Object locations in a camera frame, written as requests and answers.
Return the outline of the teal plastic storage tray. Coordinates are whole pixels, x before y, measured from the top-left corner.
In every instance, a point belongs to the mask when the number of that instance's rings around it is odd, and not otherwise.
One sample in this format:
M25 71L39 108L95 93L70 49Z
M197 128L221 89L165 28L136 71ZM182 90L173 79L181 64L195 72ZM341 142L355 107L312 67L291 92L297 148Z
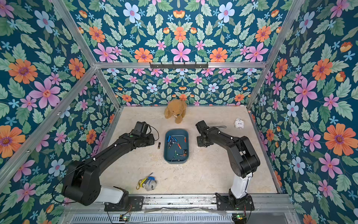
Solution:
M171 129L165 135L164 159L169 164L183 164L189 158L189 134L184 129Z

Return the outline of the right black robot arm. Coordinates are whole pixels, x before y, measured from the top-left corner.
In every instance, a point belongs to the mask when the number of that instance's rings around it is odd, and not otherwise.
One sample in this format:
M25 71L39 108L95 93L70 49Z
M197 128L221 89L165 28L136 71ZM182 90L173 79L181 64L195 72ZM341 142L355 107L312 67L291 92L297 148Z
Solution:
M229 190L230 196L235 200L247 196L249 182L261 165L249 138L231 136L218 127L209 127L203 120L196 124L196 128L200 134L197 137L199 147L216 144L227 151L230 166L235 174L233 185Z

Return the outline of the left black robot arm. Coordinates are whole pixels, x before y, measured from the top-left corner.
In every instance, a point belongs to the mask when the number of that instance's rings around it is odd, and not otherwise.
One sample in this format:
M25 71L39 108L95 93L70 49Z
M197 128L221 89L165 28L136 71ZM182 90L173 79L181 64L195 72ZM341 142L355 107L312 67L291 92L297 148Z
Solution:
M128 191L119 187L102 186L101 174L115 161L132 150L152 146L155 138L152 127L138 121L133 130L124 133L106 149L84 161L74 161L62 183L62 195L88 206L93 203L108 203L126 209L130 206Z

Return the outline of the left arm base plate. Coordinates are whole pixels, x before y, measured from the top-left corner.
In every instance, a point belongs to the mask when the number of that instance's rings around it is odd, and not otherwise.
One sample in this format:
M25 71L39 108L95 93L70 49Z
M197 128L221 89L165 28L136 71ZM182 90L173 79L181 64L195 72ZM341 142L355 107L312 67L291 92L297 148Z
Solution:
M144 204L142 196L124 196L119 203L105 203L105 212L141 211Z

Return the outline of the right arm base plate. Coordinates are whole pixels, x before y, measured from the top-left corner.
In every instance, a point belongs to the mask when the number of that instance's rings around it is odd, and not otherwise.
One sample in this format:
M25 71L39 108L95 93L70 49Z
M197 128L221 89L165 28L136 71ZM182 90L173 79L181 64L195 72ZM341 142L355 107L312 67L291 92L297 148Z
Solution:
M237 199L234 195L215 193L217 210L219 211L254 211L255 206L251 195Z

